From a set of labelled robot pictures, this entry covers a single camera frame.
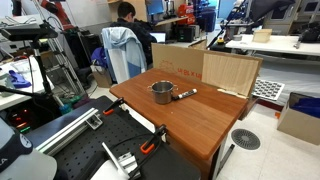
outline metal pot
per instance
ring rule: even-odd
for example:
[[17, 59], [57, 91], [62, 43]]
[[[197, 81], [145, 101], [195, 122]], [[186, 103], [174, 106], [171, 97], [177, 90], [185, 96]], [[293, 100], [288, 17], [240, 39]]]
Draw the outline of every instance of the metal pot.
[[158, 104], [168, 104], [172, 100], [173, 85], [170, 81], [159, 81], [148, 86], [153, 92], [154, 101]]

